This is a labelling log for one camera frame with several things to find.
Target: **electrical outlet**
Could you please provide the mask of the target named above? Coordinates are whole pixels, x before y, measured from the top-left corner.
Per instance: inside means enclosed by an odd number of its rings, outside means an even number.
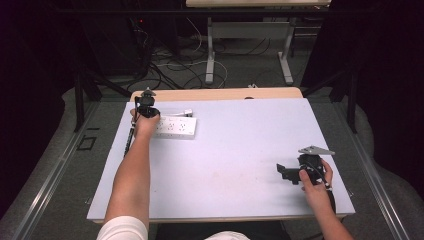
[[[157,126],[156,138],[194,139],[197,119],[192,117],[161,116]]]

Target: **table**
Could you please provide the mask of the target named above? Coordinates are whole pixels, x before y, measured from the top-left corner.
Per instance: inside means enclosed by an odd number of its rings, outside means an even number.
[[[325,6],[331,0],[187,0],[188,7],[195,8],[234,8],[234,7],[299,7],[299,6]],[[213,51],[213,38],[258,38],[267,37],[285,39],[283,51],[278,52],[284,80],[287,85],[293,84],[287,55],[296,26],[296,18],[289,22],[212,22],[208,18],[208,62],[206,66],[207,84],[213,83],[215,52]]]
[[[301,98],[297,88],[155,93],[155,107],[176,111],[189,107],[198,124],[194,140],[151,141],[151,222],[312,217],[300,187],[282,180],[276,170],[277,163],[298,168],[297,150],[303,147],[327,148],[308,100]],[[129,102],[125,109],[87,215],[89,220],[103,221],[123,157],[132,107]],[[324,158],[334,170],[337,214],[353,214],[333,159]]]

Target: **wooden table edge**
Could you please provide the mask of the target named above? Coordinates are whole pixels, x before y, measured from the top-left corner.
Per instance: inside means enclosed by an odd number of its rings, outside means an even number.
[[[134,102],[135,96],[141,96],[143,91],[135,91],[130,101]],[[246,98],[303,98],[299,88],[227,88],[227,89],[191,89],[191,90],[155,90],[156,101],[211,101],[211,100],[237,100]]]

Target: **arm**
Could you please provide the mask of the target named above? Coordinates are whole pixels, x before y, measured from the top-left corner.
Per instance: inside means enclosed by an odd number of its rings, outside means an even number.
[[[331,184],[333,178],[333,170],[330,165],[322,160],[325,168],[325,179]],[[330,199],[324,184],[313,185],[305,170],[299,172],[300,179],[303,182],[306,193],[306,200],[314,211],[318,220],[321,231],[326,240],[332,239],[353,239],[347,229],[343,226],[336,214],[331,208]]]
[[[139,117],[134,142],[115,175],[104,223],[115,217],[132,216],[140,219],[149,229],[149,144],[159,118],[159,115],[153,118]]]

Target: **white sleeve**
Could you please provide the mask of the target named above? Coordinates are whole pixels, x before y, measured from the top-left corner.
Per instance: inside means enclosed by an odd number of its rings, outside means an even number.
[[[238,232],[225,231],[212,235],[205,240],[250,240],[244,234]]]
[[[130,216],[116,217],[100,229],[97,240],[147,240],[146,226],[137,218]]]

